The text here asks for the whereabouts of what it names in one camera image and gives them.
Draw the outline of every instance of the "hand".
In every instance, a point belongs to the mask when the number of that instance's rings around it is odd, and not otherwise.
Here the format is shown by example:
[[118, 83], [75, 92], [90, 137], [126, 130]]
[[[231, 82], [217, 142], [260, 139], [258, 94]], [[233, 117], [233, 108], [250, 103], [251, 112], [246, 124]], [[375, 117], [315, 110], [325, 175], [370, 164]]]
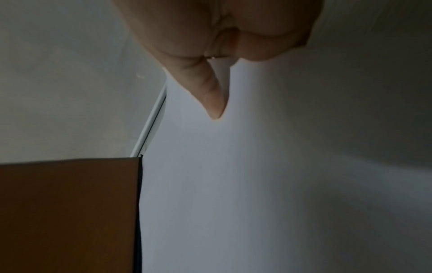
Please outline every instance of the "hand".
[[139, 42], [213, 119], [227, 99], [208, 57], [261, 61], [304, 45], [323, 0], [113, 0]]

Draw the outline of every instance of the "white baseboard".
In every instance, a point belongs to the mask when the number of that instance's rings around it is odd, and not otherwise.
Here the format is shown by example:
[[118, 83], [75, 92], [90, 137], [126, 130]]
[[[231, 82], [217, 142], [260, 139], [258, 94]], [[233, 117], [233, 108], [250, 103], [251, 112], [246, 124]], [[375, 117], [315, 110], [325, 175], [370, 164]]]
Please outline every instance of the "white baseboard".
[[165, 82], [161, 92], [159, 93], [159, 96], [156, 99], [156, 103], [153, 105], [152, 111], [150, 112], [150, 116], [145, 122], [144, 128], [141, 131], [141, 134], [139, 135], [138, 141], [136, 142], [135, 147], [132, 150], [132, 153], [130, 154], [130, 157], [137, 157], [139, 155], [140, 150], [144, 144], [144, 141], [150, 133], [154, 120], [158, 116], [159, 110], [161, 109], [166, 96], [167, 96], [167, 83]]

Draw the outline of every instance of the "brown panel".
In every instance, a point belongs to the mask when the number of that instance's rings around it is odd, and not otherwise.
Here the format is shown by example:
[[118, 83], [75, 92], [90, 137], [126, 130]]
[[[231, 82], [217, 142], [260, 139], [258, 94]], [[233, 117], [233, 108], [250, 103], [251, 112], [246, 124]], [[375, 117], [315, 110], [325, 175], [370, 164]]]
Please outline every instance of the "brown panel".
[[0, 271], [131, 273], [138, 164], [0, 166]]

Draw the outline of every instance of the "finger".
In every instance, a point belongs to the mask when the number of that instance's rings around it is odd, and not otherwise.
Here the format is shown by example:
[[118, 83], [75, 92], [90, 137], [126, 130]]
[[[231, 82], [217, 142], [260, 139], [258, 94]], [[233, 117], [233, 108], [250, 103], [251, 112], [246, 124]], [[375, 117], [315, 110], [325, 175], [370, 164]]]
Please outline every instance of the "finger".
[[178, 83], [187, 89], [206, 109], [212, 119], [219, 118], [227, 99], [206, 58], [168, 57], [160, 60]]
[[273, 58], [291, 48], [305, 45], [312, 24], [305, 25], [285, 35], [269, 37], [236, 28], [225, 29], [219, 33], [209, 49], [213, 56], [236, 56], [251, 61]]

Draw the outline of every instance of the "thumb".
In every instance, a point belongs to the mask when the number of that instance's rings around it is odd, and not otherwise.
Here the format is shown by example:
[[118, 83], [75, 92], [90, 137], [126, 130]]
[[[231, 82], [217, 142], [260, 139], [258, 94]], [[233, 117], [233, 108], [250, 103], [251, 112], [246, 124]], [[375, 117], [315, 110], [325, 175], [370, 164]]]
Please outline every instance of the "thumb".
[[216, 75], [205, 57], [168, 57], [160, 60], [174, 79], [187, 89], [206, 109], [212, 119], [224, 112], [227, 99]]

